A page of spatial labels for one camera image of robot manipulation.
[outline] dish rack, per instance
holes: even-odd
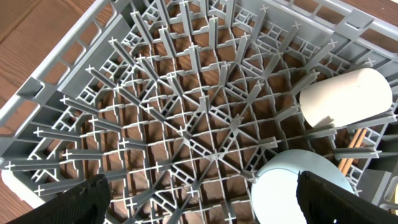
[[[301,148],[358,159],[347,175],[358,194],[397,121],[397,54],[367,32],[398,40],[397,27],[340,1],[308,12],[293,0],[96,0],[0,110],[3,126],[32,110],[0,139],[3,179],[37,207],[102,173],[113,190],[105,223],[250,222],[258,168]],[[388,111],[340,128],[305,124],[303,88],[365,67],[390,83]],[[359,128],[367,147],[338,144]]]

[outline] wooden table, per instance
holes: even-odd
[[[94,0],[0,1],[0,106],[25,82]],[[344,0],[398,26],[398,4],[390,0]],[[311,0],[296,0],[313,7]],[[0,223],[31,208],[0,181]]]

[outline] white bowl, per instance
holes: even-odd
[[[261,167],[251,200],[260,223],[307,223],[296,198],[299,172],[309,170],[353,193],[347,178],[324,157],[310,151],[281,152]]]

